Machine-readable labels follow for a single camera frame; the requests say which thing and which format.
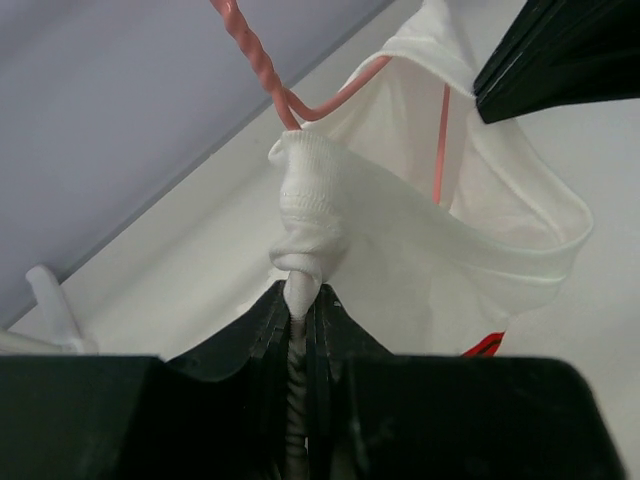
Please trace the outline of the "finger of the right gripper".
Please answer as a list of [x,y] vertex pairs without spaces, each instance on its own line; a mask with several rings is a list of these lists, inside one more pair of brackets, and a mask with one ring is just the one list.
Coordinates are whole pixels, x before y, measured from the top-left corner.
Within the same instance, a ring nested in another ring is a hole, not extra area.
[[473,88],[487,124],[638,97],[638,1],[526,2]]

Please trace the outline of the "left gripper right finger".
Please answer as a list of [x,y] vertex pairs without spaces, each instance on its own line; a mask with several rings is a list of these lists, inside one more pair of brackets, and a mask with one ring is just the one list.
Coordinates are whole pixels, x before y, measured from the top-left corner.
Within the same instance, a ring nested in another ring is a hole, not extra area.
[[622,479],[583,377],[551,358],[395,355],[323,286],[307,317],[314,479]]

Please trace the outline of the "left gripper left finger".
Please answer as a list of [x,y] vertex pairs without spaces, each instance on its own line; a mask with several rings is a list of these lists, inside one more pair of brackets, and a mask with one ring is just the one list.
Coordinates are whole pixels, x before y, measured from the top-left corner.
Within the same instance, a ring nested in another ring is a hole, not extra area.
[[277,479],[289,313],[276,282],[181,355],[1,359],[5,479]]

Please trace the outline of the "white t-shirt red print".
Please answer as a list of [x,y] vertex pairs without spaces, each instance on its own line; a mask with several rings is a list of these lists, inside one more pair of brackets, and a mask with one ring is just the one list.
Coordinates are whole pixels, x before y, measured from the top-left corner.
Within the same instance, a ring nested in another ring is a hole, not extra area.
[[344,105],[272,147],[285,234],[271,261],[295,319],[327,283],[387,348],[463,354],[552,301],[592,214],[517,122],[483,122],[445,2],[381,55]]

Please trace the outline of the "pink wire hanger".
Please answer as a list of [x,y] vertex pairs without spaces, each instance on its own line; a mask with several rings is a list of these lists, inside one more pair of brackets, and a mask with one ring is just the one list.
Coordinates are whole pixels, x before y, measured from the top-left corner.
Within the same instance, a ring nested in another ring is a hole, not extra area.
[[234,39],[263,90],[268,93],[276,113],[287,130],[300,130],[298,119],[317,121],[333,113],[369,81],[371,81],[391,60],[382,56],[369,64],[362,73],[349,81],[338,93],[322,105],[311,108],[293,91],[285,87],[277,74],[271,57],[264,50],[259,37],[247,23],[236,1],[211,0],[210,4],[221,16],[227,33]]

